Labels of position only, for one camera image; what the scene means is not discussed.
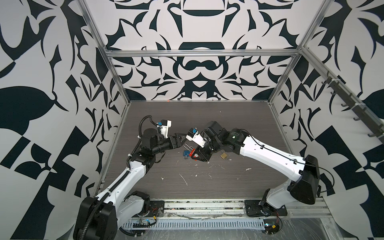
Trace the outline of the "brass padlock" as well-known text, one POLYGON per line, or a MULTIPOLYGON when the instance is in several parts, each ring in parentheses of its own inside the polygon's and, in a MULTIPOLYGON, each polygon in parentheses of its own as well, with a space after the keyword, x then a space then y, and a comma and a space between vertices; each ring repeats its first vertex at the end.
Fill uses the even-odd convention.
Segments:
POLYGON ((223 160, 228 160, 229 158, 228 158, 228 155, 226 154, 226 153, 222 153, 221 154, 221 158, 223 159, 223 160))

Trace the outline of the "red padlock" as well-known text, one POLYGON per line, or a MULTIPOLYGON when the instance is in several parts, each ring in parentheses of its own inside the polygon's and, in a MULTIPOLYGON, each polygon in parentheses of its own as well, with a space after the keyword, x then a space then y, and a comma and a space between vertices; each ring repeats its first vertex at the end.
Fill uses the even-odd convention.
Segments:
POLYGON ((184 144, 183 147, 185 148, 185 150, 191 151, 191 157, 190 157, 191 159, 193 159, 195 161, 198 159, 198 155, 196 154, 196 149, 195 148, 193 148, 193 147, 191 147, 191 146, 189 146, 187 144, 184 144))

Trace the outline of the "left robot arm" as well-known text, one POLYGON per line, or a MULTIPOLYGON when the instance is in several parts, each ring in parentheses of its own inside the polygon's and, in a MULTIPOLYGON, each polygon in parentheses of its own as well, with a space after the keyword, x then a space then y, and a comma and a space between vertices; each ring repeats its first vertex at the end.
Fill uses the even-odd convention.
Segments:
POLYGON ((133 216, 149 211, 150 197, 132 188, 156 162, 156 155, 177 149, 186 141, 186 134, 175 133, 165 138, 150 128, 140 133, 138 144, 128 157, 128 165, 104 191, 86 197, 79 209, 73 238, 75 240, 113 240, 133 216))

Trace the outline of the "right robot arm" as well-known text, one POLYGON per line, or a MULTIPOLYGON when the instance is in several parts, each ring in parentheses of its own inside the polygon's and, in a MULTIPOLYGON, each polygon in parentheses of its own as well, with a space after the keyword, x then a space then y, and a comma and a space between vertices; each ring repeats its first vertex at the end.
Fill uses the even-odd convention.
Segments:
POLYGON ((295 201, 314 205, 322 192, 319 185, 322 168, 316 157, 286 153, 257 140, 245 129, 227 131, 212 121, 202 132, 191 128, 187 140, 198 145, 191 156, 194 160, 208 162, 214 153, 225 151, 257 160, 288 178, 278 187, 265 191, 254 207, 255 217, 271 216, 295 201))

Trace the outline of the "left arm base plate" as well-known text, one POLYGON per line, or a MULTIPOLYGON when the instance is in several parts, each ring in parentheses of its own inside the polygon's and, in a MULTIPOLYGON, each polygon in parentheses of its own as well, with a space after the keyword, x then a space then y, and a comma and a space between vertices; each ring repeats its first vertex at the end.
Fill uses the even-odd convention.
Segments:
POLYGON ((164 215, 165 201, 150 201, 144 204, 144 217, 161 217, 164 215))

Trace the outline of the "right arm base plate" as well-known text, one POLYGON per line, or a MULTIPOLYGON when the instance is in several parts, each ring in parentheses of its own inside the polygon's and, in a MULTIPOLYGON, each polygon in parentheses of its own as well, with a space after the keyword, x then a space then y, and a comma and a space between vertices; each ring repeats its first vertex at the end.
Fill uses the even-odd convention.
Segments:
POLYGON ((262 200, 245 200, 244 204, 246 215, 250 218, 270 217, 277 215, 285 217, 288 215, 286 206, 282 206, 281 208, 276 209, 268 203, 264 203, 262 200))

